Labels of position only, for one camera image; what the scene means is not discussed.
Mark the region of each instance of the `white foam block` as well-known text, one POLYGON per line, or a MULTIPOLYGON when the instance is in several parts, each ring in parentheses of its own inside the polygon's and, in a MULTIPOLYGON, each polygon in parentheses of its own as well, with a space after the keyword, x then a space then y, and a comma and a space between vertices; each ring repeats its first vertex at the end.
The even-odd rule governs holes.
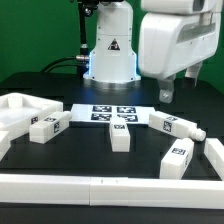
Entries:
POLYGON ((192 159, 193 149, 191 139, 177 139, 161 161, 160 179, 181 179, 192 159))
POLYGON ((30 141, 37 143, 46 143, 66 128, 69 127, 71 113, 54 112, 45 119, 36 122, 30 126, 30 141))
POLYGON ((89 205, 89 177, 0 174, 0 201, 89 205))
POLYGON ((217 138, 207 138, 204 154, 219 177, 224 180, 224 146, 222 143, 217 138))
POLYGON ((128 206, 128 178, 91 178, 90 205, 128 206))
POLYGON ((11 146, 8 131, 0 131, 0 161, 11 146))
POLYGON ((223 181, 129 179, 129 206, 224 209, 223 181))
POLYGON ((131 137, 125 119, 111 118, 109 132, 113 152, 129 152, 131 137))

